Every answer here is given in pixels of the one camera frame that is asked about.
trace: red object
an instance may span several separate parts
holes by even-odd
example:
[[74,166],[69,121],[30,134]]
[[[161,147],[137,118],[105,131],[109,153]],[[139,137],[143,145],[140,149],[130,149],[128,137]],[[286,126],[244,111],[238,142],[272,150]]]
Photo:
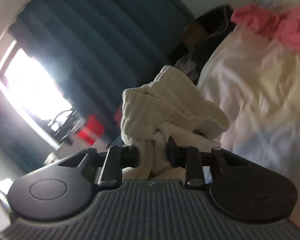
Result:
[[120,104],[117,112],[113,116],[113,120],[117,124],[117,127],[120,127],[121,119],[122,119],[122,104]]
[[276,14],[250,4],[234,10],[231,21],[269,39],[278,39],[287,47],[300,51],[300,6]]
[[96,115],[90,115],[87,122],[85,123],[85,127],[81,128],[77,133],[81,139],[87,142],[89,146],[92,146],[96,141],[95,137],[102,137],[105,132],[105,127],[99,122]]

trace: bright window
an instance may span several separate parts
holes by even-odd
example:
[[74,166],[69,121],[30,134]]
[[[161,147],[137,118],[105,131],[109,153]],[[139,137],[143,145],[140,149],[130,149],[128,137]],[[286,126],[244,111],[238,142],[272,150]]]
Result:
[[[50,123],[60,112],[70,110],[71,104],[65,100],[47,71],[23,49],[18,49],[4,72],[6,86],[11,96],[28,112]],[[60,115],[60,124],[69,112]],[[58,124],[51,128],[57,130]]]

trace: metal screw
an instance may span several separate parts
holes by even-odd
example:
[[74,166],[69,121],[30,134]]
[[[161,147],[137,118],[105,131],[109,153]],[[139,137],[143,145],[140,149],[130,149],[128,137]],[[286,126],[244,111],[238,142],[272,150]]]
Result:
[[202,179],[198,179],[198,178],[190,179],[187,182],[187,185],[189,187],[200,187],[203,184],[204,184],[204,181]]
[[105,187],[114,186],[118,181],[116,179],[104,179],[100,181],[100,185]]

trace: crumpled towel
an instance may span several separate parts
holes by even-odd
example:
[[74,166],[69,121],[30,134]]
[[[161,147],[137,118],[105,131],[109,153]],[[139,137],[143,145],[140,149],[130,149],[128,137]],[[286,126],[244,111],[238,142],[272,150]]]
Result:
[[278,39],[288,48],[300,51],[300,6],[276,14],[250,4],[234,10],[231,21],[269,39]]
[[185,169],[173,169],[167,160],[169,137],[177,145],[210,152],[220,147],[213,139],[228,128],[229,120],[219,107],[205,100],[180,70],[165,66],[150,84],[123,92],[121,137],[140,153],[139,166],[123,169],[123,179],[184,181]]

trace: gray ribbed mat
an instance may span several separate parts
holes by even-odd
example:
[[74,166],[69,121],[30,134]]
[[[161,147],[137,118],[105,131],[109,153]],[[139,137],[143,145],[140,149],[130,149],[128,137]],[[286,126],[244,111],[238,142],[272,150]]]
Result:
[[46,239],[233,239],[294,240],[300,230],[287,220],[251,225],[224,216],[205,193],[177,180],[125,181],[97,194],[81,214],[57,223],[18,219],[2,236],[13,240]]

